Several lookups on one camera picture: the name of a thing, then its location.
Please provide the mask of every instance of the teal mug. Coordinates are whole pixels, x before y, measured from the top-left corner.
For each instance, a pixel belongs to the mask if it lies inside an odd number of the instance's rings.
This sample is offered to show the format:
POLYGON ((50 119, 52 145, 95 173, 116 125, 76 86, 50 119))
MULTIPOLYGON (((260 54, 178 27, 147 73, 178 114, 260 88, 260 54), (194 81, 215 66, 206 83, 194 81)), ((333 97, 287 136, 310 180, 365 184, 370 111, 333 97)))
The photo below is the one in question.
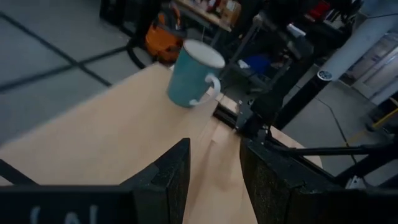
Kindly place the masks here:
POLYGON ((185 40, 167 88, 169 98, 186 108, 214 100, 221 91, 217 76, 224 66, 223 56, 215 49, 197 40, 185 40), (200 101, 211 84, 212 95, 200 101))

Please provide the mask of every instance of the orange vacuum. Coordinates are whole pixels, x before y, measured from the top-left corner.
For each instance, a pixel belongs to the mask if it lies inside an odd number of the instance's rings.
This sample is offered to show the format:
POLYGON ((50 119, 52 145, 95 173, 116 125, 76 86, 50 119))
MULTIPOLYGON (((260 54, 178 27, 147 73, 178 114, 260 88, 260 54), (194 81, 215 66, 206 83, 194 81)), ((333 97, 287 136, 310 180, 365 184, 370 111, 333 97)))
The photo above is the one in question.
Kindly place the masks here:
POLYGON ((171 4, 163 5, 149 27, 145 47, 154 60, 174 62, 186 36, 180 11, 171 4))

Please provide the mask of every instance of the blue object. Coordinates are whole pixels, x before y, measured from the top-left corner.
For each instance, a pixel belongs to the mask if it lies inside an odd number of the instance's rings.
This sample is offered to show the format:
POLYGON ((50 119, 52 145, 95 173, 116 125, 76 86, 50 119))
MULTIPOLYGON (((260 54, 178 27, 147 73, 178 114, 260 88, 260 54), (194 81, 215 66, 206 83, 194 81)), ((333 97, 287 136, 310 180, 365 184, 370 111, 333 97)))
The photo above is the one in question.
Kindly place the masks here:
POLYGON ((223 56, 209 45, 197 40, 184 41, 167 88, 169 98, 186 108, 214 100, 221 91, 217 77, 224 66, 223 56), (211 84, 213 94, 200 101, 211 84))
POLYGON ((271 61, 263 55, 250 56, 243 59, 243 61, 250 66, 252 71, 260 75, 265 74, 267 68, 271 64, 271 61))

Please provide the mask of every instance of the table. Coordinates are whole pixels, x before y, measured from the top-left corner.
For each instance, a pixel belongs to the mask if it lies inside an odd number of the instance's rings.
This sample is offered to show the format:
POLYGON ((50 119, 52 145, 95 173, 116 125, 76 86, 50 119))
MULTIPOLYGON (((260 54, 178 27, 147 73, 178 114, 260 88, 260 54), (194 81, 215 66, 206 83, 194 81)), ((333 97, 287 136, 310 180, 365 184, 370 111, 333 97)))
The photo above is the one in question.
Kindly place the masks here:
POLYGON ((185 9, 182 13, 186 16, 190 17, 191 19, 198 21, 204 27, 210 27, 210 24, 214 24, 217 26, 217 32, 211 41, 211 46, 215 46, 218 39, 220 38, 221 33, 225 30, 227 32, 231 32, 231 28, 225 22, 223 22, 219 17, 216 15, 206 12, 204 9, 197 6, 191 0, 174 0, 179 6, 182 6, 185 9))
MULTIPOLYGON (((212 117, 219 102, 231 110, 236 102, 220 95, 206 105, 181 108, 165 94, 170 76, 163 65, 151 65, 5 144, 0 159, 39 184, 120 184, 188 137, 184 223, 256 223, 241 172, 240 137, 212 117)), ((272 132, 282 143, 302 147, 272 132)), ((318 159, 310 158, 321 166, 318 159)), ((10 183, 0 179, 0 184, 10 183)))

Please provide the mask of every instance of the gray floor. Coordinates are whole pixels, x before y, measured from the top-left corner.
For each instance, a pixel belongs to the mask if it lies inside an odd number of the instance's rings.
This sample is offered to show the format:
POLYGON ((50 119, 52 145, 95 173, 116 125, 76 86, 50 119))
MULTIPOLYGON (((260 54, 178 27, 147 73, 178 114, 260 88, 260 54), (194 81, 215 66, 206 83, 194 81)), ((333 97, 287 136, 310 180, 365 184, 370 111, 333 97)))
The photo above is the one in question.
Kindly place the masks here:
MULTIPOLYGON (((123 47, 128 40, 128 37, 115 27, 99 20, 99 9, 100 0, 2 0, 0 3, 0 12, 13 18, 77 62, 123 47)), ((0 49, 0 90, 10 83, 26 80, 56 68, 64 68, 63 72, 46 79, 0 92, 0 145, 107 89, 88 73, 70 66, 63 57, 1 18, 0 49)), ((150 63, 149 58, 145 58, 144 62, 150 63)), ((112 84, 139 70, 125 52, 91 62, 85 67, 112 84)), ((286 96, 286 102, 316 70, 317 68, 313 67, 308 71, 286 96)), ((227 91, 227 95, 239 100, 249 87, 250 84, 234 85, 227 91)), ((332 83, 283 131, 306 147, 343 146, 344 139, 332 119, 329 108, 340 121, 345 136, 350 138, 364 128, 363 119, 372 105, 343 84, 332 83)), ((354 144, 380 141, 383 139, 379 136, 367 134, 354 144)), ((350 156, 322 157, 322 162, 324 168, 332 174, 338 174, 353 164, 350 156)), ((398 163, 389 166, 371 174, 368 182, 382 182, 387 176, 392 175, 391 170, 397 170, 395 168, 398 167, 398 163)))

